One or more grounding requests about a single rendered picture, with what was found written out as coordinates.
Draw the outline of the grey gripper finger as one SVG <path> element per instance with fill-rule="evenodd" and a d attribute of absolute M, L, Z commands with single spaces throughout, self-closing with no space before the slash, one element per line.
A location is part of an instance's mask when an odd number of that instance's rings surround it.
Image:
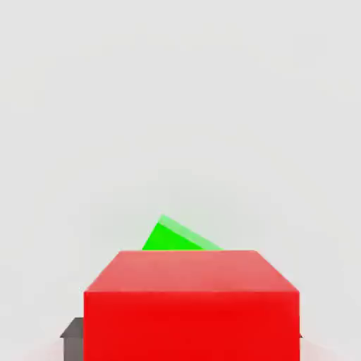
<path fill-rule="evenodd" d="M 331 349 L 311 341 L 303 334 L 300 337 L 300 361 L 338 361 L 338 356 Z"/>

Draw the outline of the small red cube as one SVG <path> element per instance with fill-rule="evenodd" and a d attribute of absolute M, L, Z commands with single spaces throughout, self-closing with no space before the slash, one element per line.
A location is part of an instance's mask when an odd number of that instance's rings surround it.
<path fill-rule="evenodd" d="M 84 293 L 84 361 L 300 361 L 300 294 L 251 250 L 121 251 Z"/>

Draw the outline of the small green cube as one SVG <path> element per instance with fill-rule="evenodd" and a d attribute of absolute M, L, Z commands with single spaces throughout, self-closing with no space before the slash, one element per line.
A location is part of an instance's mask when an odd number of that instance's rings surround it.
<path fill-rule="evenodd" d="M 142 249 L 220 250 L 221 248 L 172 218 L 161 215 Z"/>

